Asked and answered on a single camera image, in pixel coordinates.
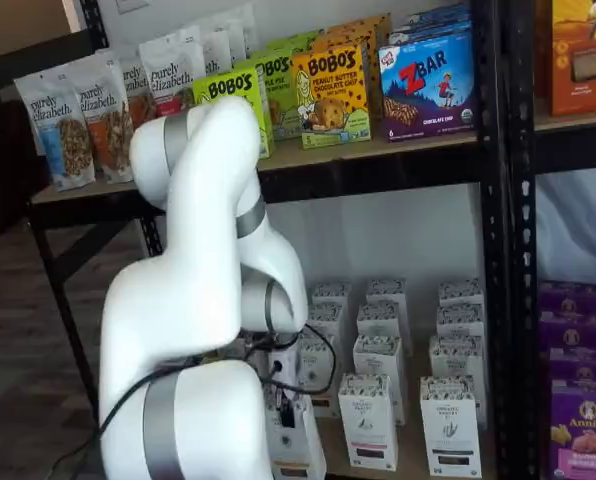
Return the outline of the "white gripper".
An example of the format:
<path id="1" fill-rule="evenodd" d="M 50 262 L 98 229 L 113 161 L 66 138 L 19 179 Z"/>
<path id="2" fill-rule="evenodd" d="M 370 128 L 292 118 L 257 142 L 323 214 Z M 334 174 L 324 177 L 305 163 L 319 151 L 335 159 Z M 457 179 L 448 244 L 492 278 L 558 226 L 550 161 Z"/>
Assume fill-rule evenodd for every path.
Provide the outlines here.
<path id="1" fill-rule="evenodd" d="M 265 385 L 282 389 L 276 397 L 276 410 L 283 428 L 294 428 L 294 404 L 289 398 L 295 398 L 294 391 L 298 375 L 298 345 L 293 344 L 281 349 L 273 349 L 267 354 L 268 372 L 263 376 Z"/>

